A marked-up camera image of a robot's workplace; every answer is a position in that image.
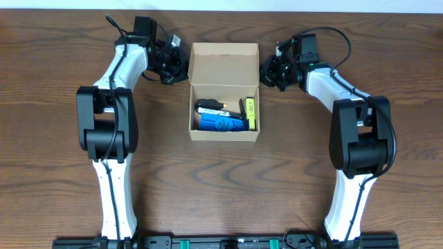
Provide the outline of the blue plastic tool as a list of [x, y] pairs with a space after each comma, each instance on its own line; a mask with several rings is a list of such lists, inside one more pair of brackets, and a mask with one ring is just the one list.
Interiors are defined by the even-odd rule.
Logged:
[[202, 131], [246, 131], [242, 120], [204, 113], [199, 122]]

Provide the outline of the cardboard box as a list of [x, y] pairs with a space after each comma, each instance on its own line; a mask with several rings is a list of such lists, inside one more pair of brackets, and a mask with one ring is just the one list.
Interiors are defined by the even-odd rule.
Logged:
[[[192, 44], [188, 79], [190, 81], [190, 139], [255, 142], [260, 134], [259, 48], [256, 43]], [[195, 111], [200, 99], [214, 99], [225, 104], [225, 110], [239, 113], [239, 101], [254, 99], [255, 130], [202, 131], [201, 115]]]

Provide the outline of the red black stapler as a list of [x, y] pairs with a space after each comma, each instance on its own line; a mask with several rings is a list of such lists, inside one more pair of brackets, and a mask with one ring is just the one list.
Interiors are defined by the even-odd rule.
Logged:
[[242, 124], [245, 131], [249, 130], [249, 124], [248, 120], [246, 118], [246, 109], [244, 107], [244, 101], [243, 99], [239, 99], [239, 109], [240, 109], [240, 115], [242, 117]]

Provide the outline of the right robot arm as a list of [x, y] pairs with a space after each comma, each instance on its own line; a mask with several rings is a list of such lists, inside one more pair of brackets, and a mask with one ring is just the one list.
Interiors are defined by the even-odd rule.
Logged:
[[276, 46], [260, 67], [260, 81], [284, 91], [288, 86], [319, 100], [331, 113], [329, 157], [336, 169], [325, 236], [315, 248], [362, 248], [361, 218], [371, 187], [393, 165], [397, 138], [390, 102], [358, 90], [322, 62], [316, 35], [306, 30]]

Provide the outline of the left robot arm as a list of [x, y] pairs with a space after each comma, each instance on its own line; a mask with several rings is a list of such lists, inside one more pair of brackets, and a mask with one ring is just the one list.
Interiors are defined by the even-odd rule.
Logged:
[[119, 32], [114, 58], [104, 75], [77, 93], [79, 143], [93, 163], [100, 185], [103, 224], [99, 248], [133, 248], [137, 220], [132, 205], [130, 166], [138, 146], [138, 121], [133, 91], [151, 71], [158, 82], [172, 85], [186, 80], [189, 61], [176, 35], [157, 39], [161, 25], [137, 16], [131, 31], [110, 16]]

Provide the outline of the black white marker pen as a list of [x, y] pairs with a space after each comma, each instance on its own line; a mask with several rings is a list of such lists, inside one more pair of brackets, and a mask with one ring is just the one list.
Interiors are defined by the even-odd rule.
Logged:
[[241, 119], [242, 118], [242, 115], [240, 113], [234, 113], [234, 112], [230, 112], [230, 111], [207, 109], [207, 108], [203, 108], [203, 107], [197, 107], [195, 109], [195, 111], [200, 114], [210, 114], [210, 115], [223, 116], [223, 117], [234, 118], [234, 119]]

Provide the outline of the yellow highlighter pen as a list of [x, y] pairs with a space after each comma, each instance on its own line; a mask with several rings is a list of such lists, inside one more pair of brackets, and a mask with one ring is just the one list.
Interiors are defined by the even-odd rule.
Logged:
[[244, 102], [246, 110], [246, 121], [249, 131], [256, 130], [255, 124], [255, 99], [252, 97], [247, 97]]

